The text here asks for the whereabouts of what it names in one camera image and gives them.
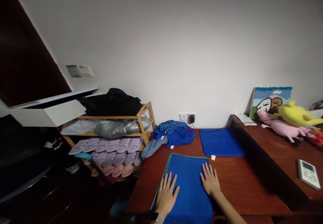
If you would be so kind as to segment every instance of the black bag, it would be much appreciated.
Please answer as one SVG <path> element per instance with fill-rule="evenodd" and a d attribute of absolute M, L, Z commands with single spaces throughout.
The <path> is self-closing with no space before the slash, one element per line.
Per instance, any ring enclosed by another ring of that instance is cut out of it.
<path fill-rule="evenodd" d="M 109 89 L 106 95 L 85 97 L 79 101 L 89 116 L 135 116 L 142 108 L 139 98 L 118 88 Z"/>

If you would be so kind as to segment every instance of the white drawer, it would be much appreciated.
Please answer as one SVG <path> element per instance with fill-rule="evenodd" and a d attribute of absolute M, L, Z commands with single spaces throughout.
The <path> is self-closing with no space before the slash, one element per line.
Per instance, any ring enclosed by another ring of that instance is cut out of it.
<path fill-rule="evenodd" d="M 83 94 L 84 92 L 88 92 L 89 96 L 91 96 L 97 89 L 98 87 L 94 87 L 26 103 L 9 108 L 8 113 L 23 126 L 57 127 L 85 114 L 86 108 L 78 100 L 69 100 L 68 97 Z"/>

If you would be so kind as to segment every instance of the electrical outlet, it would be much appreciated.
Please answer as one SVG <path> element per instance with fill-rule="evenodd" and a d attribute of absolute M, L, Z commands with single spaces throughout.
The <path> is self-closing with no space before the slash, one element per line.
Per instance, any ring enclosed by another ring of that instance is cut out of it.
<path fill-rule="evenodd" d="M 195 122 L 196 122 L 196 113 L 187 113 L 187 119 L 189 117 L 189 115 L 194 115 L 194 119 L 195 119 Z"/>
<path fill-rule="evenodd" d="M 187 113 L 179 113 L 179 120 L 187 120 L 188 116 Z"/>

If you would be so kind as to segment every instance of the finger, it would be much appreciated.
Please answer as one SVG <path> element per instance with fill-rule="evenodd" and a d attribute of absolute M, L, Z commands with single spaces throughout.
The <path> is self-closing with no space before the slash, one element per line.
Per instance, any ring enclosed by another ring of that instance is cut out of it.
<path fill-rule="evenodd" d="M 205 163 L 205 169 L 206 169 L 206 172 L 208 173 L 208 175 L 211 175 L 210 170 L 209 170 L 209 166 L 207 163 Z"/>
<path fill-rule="evenodd" d="M 216 174 L 216 171 L 214 169 L 214 177 L 217 179 L 218 178 L 218 175 Z"/>
<path fill-rule="evenodd" d="M 169 186 L 171 185 L 171 180 L 172 180 L 172 172 L 170 172 L 169 176 L 168 176 L 168 180 L 167 180 L 167 184 L 166 184 L 167 188 L 169 188 Z"/>
<path fill-rule="evenodd" d="M 162 189 L 163 189 L 163 178 L 161 178 L 161 182 L 160 182 L 160 185 L 159 185 L 159 191 L 160 192 Z"/>
<path fill-rule="evenodd" d="M 168 174 L 165 175 L 163 189 L 166 188 Z"/>
<path fill-rule="evenodd" d="M 204 177 L 207 177 L 208 176 L 208 173 L 206 172 L 206 169 L 204 167 L 204 163 L 202 164 L 202 168 L 203 168 Z"/>
<path fill-rule="evenodd" d="M 201 181 L 202 181 L 202 183 L 204 183 L 204 182 L 205 182 L 205 179 L 204 179 L 203 174 L 201 174 L 201 173 L 200 173 L 200 177 L 201 177 Z"/>
<path fill-rule="evenodd" d="M 173 198 L 175 198 L 175 200 L 177 198 L 178 192 L 179 192 L 179 186 L 176 187 L 176 190 L 175 190 L 174 195 L 173 195 Z"/>
<path fill-rule="evenodd" d="M 172 185 L 171 185 L 171 189 L 172 189 L 172 191 L 173 191 L 173 189 L 174 189 L 174 186 L 175 186 L 176 180 L 177 180 L 177 175 L 175 175 L 175 177 L 174 177 L 174 179 L 173 179 L 173 182 L 172 182 Z"/>
<path fill-rule="evenodd" d="M 209 166 L 210 166 L 210 173 L 214 177 L 214 174 L 213 174 L 213 171 L 212 171 L 212 166 L 210 164 L 209 164 Z"/>

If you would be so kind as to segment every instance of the slipper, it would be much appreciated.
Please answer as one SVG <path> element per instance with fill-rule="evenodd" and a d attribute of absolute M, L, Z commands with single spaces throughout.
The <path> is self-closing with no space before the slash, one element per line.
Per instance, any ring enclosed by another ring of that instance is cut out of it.
<path fill-rule="evenodd" d="M 134 166 L 139 166 L 141 163 L 142 163 L 141 152 L 137 152 L 135 162 L 134 162 Z"/>
<path fill-rule="evenodd" d="M 99 176 L 99 172 L 96 169 L 93 169 L 91 172 L 91 176 L 92 177 Z"/>
<path fill-rule="evenodd" d="M 104 160 L 102 167 L 106 168 L 108 166 L 113 165 L 114 159 L 117 155 L 117 152 L 110 152 L 108 153 L 106 159 Z"/>
<path fill-rule="evenodd" d="M 125 166 L 122 170 L 121 177 L 122 178 L 128 177 L 130 174 L 133 173 L 134 170 L 135 170 L 135 167 L 133 165 Z"/>
<path fill-rule="evenodd" d="M 141 147 L 143 137 L 133 138 L 128 148 L 128 153 L 137 152 Z"/>
<path fill-rule="evenodd" d="M 125 165 L 132 165 L 135 162 L 136 153 L 129 153 L 124 161 Z"/>
<path fill-rule="evenodd" d="M 110 173 L 112 173 L 113 170 L 114 170 L 114 166 L 111 165 L 111 166 L 109 166 L 107 168 L 104 168 L 103 173 L 104 173 L 105 176 L 108 176 Z"/>
<path fill-rule="evenodd" d="M 114 169 L 113 169 L 113 171 L 112 171 L 111 176 L 112 177 L 118 177 L 122 173 L 123 168 L 124 168 L 124 165 L 123 164 L 118 165 L 118 166 L 115 166 Z"/>
<path fill-rule="evenodd" d="M 98 144 L 99 144 L 99 142 L 100 141 L 88 141 L 87 143 L 86 143 L 86 145 L 84 146 L 84 148 L 83 148 L 83 152 L 91 152 L 91 151 L 94 151 L 96 148 L 97 148 L 97 146 L 98 146 Z"/>
<path fill-rule="evenodd" d="M 142 164 L 135 167 L 135 170 L 134 170 L 135 177 L 139 177 L 143 166 L 144 166 L 144 164 L 142 163 Z"/>
<path fill-rule="evenodd" d="M 97 152 L 93 152 L 93 153 L 91 153 L 91 155 L 92 155 L 92 158 L 94 159 L 96 156 L 98 156 L 98 153 Z M 84 164 L 85 165 L 90 165 L 91 163 L 90 163 L 89 160 L 85 160 Z"/>
<path fill-rule="evenodd" d="M 116 155 L 115 159 L 114 159 L 113 164 L 114 164 L 115 166 L 117 166 L 117 165 L 119 165 L 119 164 L 123 163 L 123 162 L 125 161 L 126 157 L 127 157 L 127 153 L 126 153 L 126 152 L 118 153 L 118 154 Z"/>
<path fill-rule="evenodd" d="M 90 142 L 98 142 L 98 141 L 100 141 L 102 138 L 89 138 L 88 140 L 90 141 Z"/>
<path fill-rule="evenodd" d="M 87 139 L 78 141 L 78 143 L 69 151 L 68 155 L 75 155 L 82 152 L 87 142 Z"/>
<path fill-rule="evenodd" d="M 107 150 L 107 147 L 109 145 L 109 140 L 101 140 L 96 148 L 96 152 L 103 152 Z"/>
<path fill-rule="evenodd" d="M 107 152 L 113 152 L 117 150 L 120 142 L 121 142 L 121 139 L 110 140 L 109 145 L 107 146 Z"/>
<path fill-rule="evenodd" d="M 107 152 L 102 152 L 102 153 L 99 153 L 93 160 L 94 162 L 99 165 L 101 163 L 104 162 L 104 160 L 106 159 L 108 153 Z"/>
<path fill-rule="evenodd" d="M 117 148 L 117 153 L 122 153 L 128 150 L 131 138 L 122 138 L 118 148 Z"/>

